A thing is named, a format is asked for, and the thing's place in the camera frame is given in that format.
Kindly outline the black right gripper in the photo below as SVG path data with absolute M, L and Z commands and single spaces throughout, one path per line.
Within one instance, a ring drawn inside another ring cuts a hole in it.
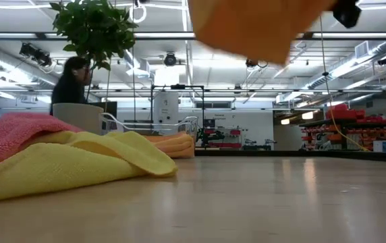
M 362 10 L 357 6 L 359 0 L 335 0 L 333 17 L 345 28 L 357 25 Z

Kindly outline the pink microfiber towel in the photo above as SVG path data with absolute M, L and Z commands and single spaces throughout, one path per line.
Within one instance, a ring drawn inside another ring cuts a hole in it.
M 44 113 L 5 113 L 0 116 L 0 162 L 21 151 L 23 144 L 37 136 L 80 130 Z

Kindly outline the yellow microfiber towel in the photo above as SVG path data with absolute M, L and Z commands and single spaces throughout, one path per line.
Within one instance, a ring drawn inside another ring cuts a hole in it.
M 57 132 L 0 162 L 0 200 L 176 172 L 173 159 L 136 132 Z

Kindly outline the white ceiling vent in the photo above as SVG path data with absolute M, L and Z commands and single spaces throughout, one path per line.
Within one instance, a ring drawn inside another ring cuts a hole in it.
M 369 42 L 366 40 L 360 43 L 359 45 L 355 46 L 354 50 L 355 50 L 356 59 L 361 59 L 363 57 L 368 56 Z

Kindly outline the shelf with red bins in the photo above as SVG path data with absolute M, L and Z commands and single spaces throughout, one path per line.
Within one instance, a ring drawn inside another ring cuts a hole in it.
M 386 116 L 339 104 L 324 120 L 302 124 L 300 130 L 305 151 L 373 151 L 374 141 L 386 140 Z

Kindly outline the round black ceiling fixture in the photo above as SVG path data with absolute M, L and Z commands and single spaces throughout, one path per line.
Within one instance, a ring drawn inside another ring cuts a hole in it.
M 177 58 L 175 56 L 175 53 L 168 52 L 163 60 L 163 63 L 167 67 L 171 67 L 177 64 Z

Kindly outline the green leafy plant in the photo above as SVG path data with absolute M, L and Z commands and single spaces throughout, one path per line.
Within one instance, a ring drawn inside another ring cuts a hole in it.
M 67 38 L 63 50 L 88 61 L 91 80 L 95 69 L 110 71 L 111 58 L 123 57 L 135 44 L 138 25 L 131 19 L 131 11 L 117 8 L 109 0 L 58 1 L 50 6 L 56 12 L 53 29 Z

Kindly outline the clear plastic bin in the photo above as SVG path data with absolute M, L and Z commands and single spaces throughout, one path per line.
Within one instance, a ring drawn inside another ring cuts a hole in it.
M 188 116 L 177 124 L 152 123 L 151 121 L 119 121 L 110 113 L 101 114 L 102 133 L 109 132 L 137 132 L 145 136 L 169 136 L 175 135 L 178 132 L 196 137 L 198 131 L 198 117 Z

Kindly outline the white plant pot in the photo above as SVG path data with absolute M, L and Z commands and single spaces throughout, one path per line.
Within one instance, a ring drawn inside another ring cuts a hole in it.
M 52 108 L 53 116 L 57 119 L 86 132 L 101 135 L 103 108 L 79 103 L 56 103 Z

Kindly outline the person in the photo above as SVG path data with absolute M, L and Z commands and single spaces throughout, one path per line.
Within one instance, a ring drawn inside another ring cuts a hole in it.
M 57 103 L 86 103 L 84 89 L 91 83 L 90 64 L 83 57 L 70 57 L 65 63 L 63 73 L 53 88 L 50 115 Z

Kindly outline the black aluminium table frame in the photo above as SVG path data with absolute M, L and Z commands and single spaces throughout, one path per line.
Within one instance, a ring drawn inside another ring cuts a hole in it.
M 360 151 L 195 151 L 197 157 L 330 157 L 386 162 L 386 153 Z

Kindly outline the black overhead frame bar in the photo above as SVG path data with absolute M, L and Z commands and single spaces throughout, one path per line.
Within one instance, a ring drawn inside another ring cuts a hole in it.
M 139 41 L 195 41 L 193 32 L 136 32 Z M 296 41 L 386 41 L 386 32 L 304 32 L 296 35 Z M 17 41 L 65 41 L 67 38 L 55 32 L 0 32 L 0 40 Z

